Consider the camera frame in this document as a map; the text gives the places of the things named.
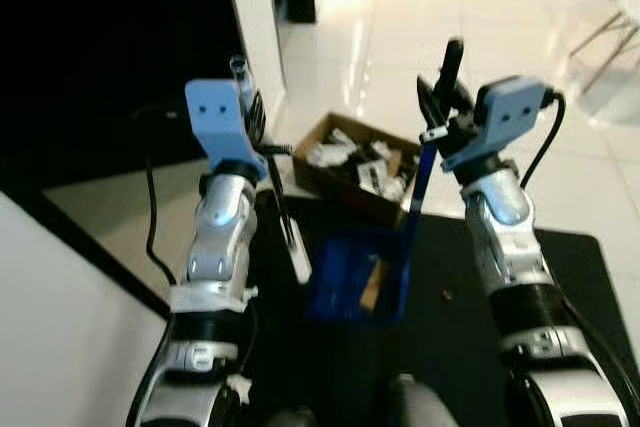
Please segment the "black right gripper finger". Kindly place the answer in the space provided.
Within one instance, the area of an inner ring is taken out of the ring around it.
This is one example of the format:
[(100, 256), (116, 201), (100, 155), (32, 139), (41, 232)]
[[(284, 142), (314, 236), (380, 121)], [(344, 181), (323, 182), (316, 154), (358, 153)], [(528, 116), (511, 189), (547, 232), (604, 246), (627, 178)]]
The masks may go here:
[(465, 90), (461, 90), (460, 70), (465, 57), (465, 40), (453, 37), (445, 44), (442, 61), (442, 104), (448, 110), (465, 108)]
[(426, 130), (447, 129), (447, 110), (442, 110), (436, 99), (433, 87), (422, 76), (417, 76), (417, 102), (419, 111), (426, 124)]

